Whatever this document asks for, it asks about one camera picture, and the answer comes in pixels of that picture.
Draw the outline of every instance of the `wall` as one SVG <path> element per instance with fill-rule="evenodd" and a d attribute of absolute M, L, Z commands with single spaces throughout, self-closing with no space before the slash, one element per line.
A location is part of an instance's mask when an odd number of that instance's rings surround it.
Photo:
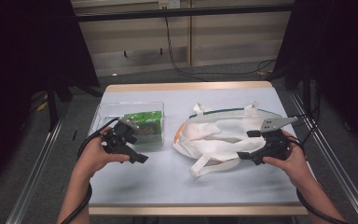
<path fill-rule="evenodd" d="M 235 7 L 291 4 L 294 0 L 182 0 L 181 7 Z M 76 14 L 158 9 L 152 0 L 72 0 Z M 173 48 L 184 48 L 186 65 L 237 63 L 278 55 L 290 12 L 169 18 Z M 92 21 L 80 23 L 91 55 L 137 49 L 166 49 L 165 20 Z M 250 49 L 222 58 L 219 50 Z M 213 54 L 203 52 L 213 49 Z"/>

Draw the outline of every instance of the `hand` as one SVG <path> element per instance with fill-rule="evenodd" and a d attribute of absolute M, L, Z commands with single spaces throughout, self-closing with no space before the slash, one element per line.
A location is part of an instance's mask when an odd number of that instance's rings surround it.
<path fill-rule="evenodd" d="M 283 133 L 289 138 L 294 138 L 288 132 L 283 131 Z M 303 185 L 309 180 L 313 181 L 314 178 L 310 173 L 310 168 L 305 160 L 303 150 L 294 143 L 289 145 L 289 149 L 291 150 L 291 154 L 286 161 L 281 161 L 271 157 L 264 157 L 263 161 L 283 169 L 289 176 L 292 184 L 298 188 L 300 185 Z"/>
<path fill-rule="evenodd" d="M 104 166 L 112 161 L 128 161 L 130 157 L 124 154 L 106 153 L 102 146 L 103 134 L 112 129 L 106 127 L 101 131 L 101 135 L 93 138 L 85 147 L 82 155 L 78 159 L 74 173 L 92 178 L 94 174 L 104 168 Z"/>

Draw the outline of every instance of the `plastic container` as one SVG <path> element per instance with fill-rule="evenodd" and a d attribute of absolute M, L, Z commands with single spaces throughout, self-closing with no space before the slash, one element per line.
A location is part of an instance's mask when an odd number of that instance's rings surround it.
<path fill-rule="evenodd" d="M 108 121 L 125 117 L 138 126 L 134 147 L 162 147 L 164 141 L 164 104 L 162 102 L 120 102 L 98 105 L 89 135 Z"/>

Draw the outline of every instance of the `metal bar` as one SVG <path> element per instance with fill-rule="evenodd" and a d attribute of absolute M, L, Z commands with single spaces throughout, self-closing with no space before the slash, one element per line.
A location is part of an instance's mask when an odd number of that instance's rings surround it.
<path fill-rule="evenodd" d="M 298 94 L 296 92 L 292 92 L 291 96 L 292 96 L 292 100 L 295 102 L 298 112 L 301 114 L 305 114 L 306 111 L 303 108 L 304 104 L 301 101 L 301 98 L 298 96 Z M 313 139 L 317 143 L 319 149 L 324 154 L 327 163 L 329 164 L 339 184 L 347 194 L 348 199 L 351 201 L 353 208 L 356 210 L 358 214 L 358 188 L 354 186 L 353 182 L 351 181 L 351 178 L 348 176 L 345 169 L 342 167 L 333 149 L 327 143 L 326 139 L 324 138 L 324 135 L 319 130 L 319 128 L 315 125 L 313 119 L 305 117 L 304 120 L 306 121 L 306 124 L 310 130 L 312 126 L 314 127 Z"/>
<path fill-rule="evenodd" d="M 63 106 L 63 111 L 60 119 L 55 125 L 54 129 L 48 134 L 45 144 L 40 151 L 39 157 L 34 165 L 34 168 L 28 177 L 27 183 L 22 189 L 21 195 L 17 199 L 13 209 L 10 212 L 10 215 L 7 219 L 6 224 L 20 224 L 22 219 L 27 211 L 28 205 L 34 195 L 36 185 L 39 181 L 40 176 L 42 175 L 43 169 L 45 168 L 46 161 L 48 160 L 48 155 L 57 139 L 58 133 L 62 126 L 62 119 L 65 117 L 70 103 L 65 103 Z"/>
<path fill-rule="evenodd" d="M 293 4 L 261 5 L 248 7 L 194 7 L 167 10 L 145 10 L 116 13 L 78 14 L 74 17 L 49 17 L 38 22 L 82 22 L 82 21 L 119 21 L 148 18 L 205 16 L 221 14 L 261 13 L 291 11 Z"/>

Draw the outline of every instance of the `white fabric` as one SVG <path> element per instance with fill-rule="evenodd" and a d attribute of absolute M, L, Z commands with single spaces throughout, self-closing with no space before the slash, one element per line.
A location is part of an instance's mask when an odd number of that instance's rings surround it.
<path fill-rule="evenodd" d="M 241 160 L 237 152 L 253 152 L 266 144 L 263 137 L 249 138 L 246 132 L 260 130 L 264 119 L 279 117 L 257 110 L 255 105 L 237 110 L 212 111 L 196 104 L 193 109 L 197 116 L 186 120 L 173 148 L 185 156 L 198 159 L 190 169 L 195 177 L 238 165 Z"/>

